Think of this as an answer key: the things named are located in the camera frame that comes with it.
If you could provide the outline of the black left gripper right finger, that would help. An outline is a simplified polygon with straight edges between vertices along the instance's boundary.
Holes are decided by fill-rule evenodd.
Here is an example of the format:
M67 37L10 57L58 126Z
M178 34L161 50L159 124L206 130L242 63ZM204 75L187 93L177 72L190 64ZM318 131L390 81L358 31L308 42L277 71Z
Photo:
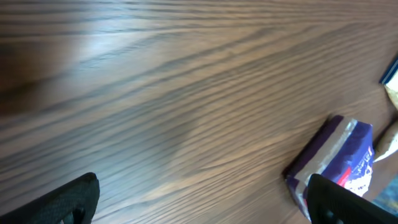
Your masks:
M312 224L397 224L397 217L340 185L313 174L308 183Z

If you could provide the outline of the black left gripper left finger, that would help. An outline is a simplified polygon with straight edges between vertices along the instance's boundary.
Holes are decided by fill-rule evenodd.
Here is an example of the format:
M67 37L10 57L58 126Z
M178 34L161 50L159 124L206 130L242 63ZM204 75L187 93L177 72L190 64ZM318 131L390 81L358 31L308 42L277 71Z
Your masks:
M90 224L100 197L100 183L93 172L1 215L1 223Z

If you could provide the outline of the red purple tissue pack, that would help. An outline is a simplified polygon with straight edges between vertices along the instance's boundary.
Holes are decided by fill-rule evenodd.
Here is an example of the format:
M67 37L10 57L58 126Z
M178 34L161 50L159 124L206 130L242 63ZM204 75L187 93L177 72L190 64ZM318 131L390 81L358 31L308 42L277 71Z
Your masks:
M362 197L369 190L373 159L373 126L336 115L324 123L282 175L300 211L310 219L307 191L312 174Z

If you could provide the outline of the white floral cream tube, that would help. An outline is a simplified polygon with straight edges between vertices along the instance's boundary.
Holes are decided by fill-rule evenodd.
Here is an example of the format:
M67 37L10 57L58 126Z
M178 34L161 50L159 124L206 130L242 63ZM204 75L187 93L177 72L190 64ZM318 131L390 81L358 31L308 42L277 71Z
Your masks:
M397 121L392 124L379 140L373 162L379 162L397 151Z

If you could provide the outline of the yellow orange snack bag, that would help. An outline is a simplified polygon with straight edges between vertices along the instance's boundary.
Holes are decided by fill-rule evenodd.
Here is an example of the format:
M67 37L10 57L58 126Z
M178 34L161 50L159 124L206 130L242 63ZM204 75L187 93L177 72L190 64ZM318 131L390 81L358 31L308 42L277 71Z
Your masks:
M379 83L384 86L391 103L398 109L397 103L397 56L388 65L386 71L383 73Z

